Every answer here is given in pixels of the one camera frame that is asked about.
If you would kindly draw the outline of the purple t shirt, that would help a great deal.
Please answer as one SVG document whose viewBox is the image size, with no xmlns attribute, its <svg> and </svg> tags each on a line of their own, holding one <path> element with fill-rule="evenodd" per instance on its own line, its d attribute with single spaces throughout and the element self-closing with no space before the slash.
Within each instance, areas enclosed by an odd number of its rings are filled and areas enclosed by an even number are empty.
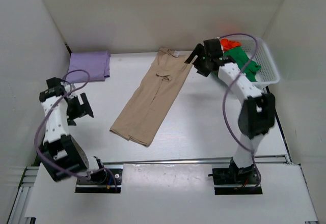
<svg viewBox="0 0 326 224">
<path fill-rule="evenodd" d="M 68 72 L 85 70 L 89 81 L 104 81 L 110 77 L 110 53 L 108 51 L 72 53 Z"/>
</svg>

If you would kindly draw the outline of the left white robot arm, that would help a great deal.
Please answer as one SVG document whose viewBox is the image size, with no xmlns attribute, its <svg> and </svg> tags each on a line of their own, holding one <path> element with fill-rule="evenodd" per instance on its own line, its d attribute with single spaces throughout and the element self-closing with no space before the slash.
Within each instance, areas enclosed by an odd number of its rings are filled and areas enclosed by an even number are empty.
<svg viewBox="0 0 326 224">
<path fill-rule="evenodd" d="M 70 176 L 53 167 L 49 161 L 75 174 L 89 168 L 86 153 L 71 135 L 69 127 L 76 125 L 75 119 L 94 117 L 94 114 L 86 94 L 76 95 L 74 85 L 57 77 L 48 79 L 46 83 L 48 88 L 40 92 L 39 101 L 44 113 L 50 115 L 45 122 L 43 142 L 37 143 L 37 148 L 43 155 L 41 162 L 49 175 L 59 182 Z"/>
</svg>

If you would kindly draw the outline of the green t shirt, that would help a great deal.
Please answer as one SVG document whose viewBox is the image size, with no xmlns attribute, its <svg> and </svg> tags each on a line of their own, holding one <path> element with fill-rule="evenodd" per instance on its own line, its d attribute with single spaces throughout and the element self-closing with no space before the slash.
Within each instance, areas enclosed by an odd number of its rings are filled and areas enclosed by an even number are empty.
<svg viewBox="0 0 326 224">
<path fill-rule="evenodd" d="M 249 61 L 248 55 L 245 51 L 239 46 L 232 49 L 229 49 L 223 53 L 223 56 L 231 56 L 239 69 L 242 69 L 243 66 Z M 251 82 L 256 82 L 256 74 L 261 69 L 261 66 L 258 65 L 255 61 L 251 60 L 250 63 L 244 69 L 244 74 Z"/>
</svg>

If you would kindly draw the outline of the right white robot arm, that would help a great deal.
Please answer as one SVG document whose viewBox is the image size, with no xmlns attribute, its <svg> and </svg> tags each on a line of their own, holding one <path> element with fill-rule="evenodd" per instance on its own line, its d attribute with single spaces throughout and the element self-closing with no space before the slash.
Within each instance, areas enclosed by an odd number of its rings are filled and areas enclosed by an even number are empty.
<svg viewBox="0 0 326 224">
<path fill-rule="evenodd" d="M 197 73 L 207 77 L 215 72 L 227 85 L 226 92 L 232 92 L 241 104 L 238 116 L 240 138 L 235 141 L 238 148 L 231 158 L 227 171 L 213 174 L 223 184 L 243 184 L 255 177 L 260 183 L 260 173 L 254 157 L 263 138 L 275 124 L 275 97 L 257 88 L 239 69 L 235 59 L 224 55 L 219 39 L 205 40 L 196 45 L 185 61 L 192 64 Z"/>
</svg>

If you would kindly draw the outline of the beige t shirt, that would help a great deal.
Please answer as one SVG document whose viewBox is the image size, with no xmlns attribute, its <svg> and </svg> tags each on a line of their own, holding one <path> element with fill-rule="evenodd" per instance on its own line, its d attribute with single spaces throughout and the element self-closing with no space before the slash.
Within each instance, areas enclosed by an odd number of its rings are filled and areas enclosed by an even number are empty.
<svg viewBox="0 0 326 224">
<path fill-rule="evenodd" d="M 185 62 L 188 57 L 188 54 L 160 48 L 110 132 L 150 146 L 192 68 L 191 63 Z"/>
</svg>

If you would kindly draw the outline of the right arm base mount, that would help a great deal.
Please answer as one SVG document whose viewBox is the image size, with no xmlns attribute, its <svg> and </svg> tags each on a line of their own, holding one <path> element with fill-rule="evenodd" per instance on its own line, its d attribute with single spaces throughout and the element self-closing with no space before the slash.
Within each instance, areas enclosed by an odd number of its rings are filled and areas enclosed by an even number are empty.
<svg viewBox="0 0 326 224">
<path fill-rule="evenodd" d="M 213 168 L 208 177 L 213 179 L 215 195 L 262 195 L 261 174 L 252 164 L 239 168 L 233 158 L 227 168 Z"/>
</svg>

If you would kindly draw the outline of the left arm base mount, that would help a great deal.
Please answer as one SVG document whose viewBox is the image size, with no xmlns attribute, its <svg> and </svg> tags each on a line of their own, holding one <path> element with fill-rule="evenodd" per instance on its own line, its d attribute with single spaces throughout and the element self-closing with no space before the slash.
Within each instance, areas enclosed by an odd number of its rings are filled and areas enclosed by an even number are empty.
<svg viewBox="0 0 326 224">
<path fill-rule="evenodd" d="M 96 173 L 91 181 L 77 179 L 75 193 L 120 194 L 123 179 L 123 165 L 106 164 L 104 166 L 112 172 L 112 175 L 107 171 L 101 171 Z"/>
</svg>

